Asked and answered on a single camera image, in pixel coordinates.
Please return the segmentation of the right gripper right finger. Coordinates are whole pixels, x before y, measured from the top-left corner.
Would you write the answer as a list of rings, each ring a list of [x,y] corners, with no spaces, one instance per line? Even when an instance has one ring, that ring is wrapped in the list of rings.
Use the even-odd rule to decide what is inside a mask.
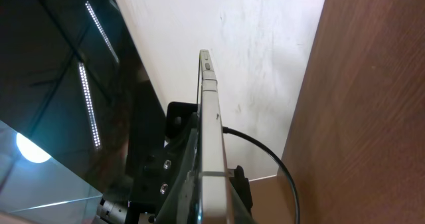
[[[242,166],[237,166],[235,169],[228,169],[230,182],[237,192],[240,200],[243,202],[246,210],[251,214],[253,206],[252,195],[248,178],[244,175]]]

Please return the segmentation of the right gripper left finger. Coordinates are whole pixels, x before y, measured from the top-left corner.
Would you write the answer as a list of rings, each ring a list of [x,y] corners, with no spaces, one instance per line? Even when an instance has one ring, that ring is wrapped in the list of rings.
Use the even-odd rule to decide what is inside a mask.
[[[129,158],[138,165],[127,200],[126,223],[175,223],[177,204],[186,174],[192,169],[197,139],[197,105],[171,102],[167,113],[153,124],[131,131],[136,148]]]

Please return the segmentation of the black smartphone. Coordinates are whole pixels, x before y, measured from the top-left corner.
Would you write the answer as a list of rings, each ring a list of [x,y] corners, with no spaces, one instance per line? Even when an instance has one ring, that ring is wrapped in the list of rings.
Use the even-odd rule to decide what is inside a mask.
[[[192,169],[175,223],[252,223],[197,105]],[[1,218],[126,223],[131,131],[159,103],[116,0],[1,0]]]

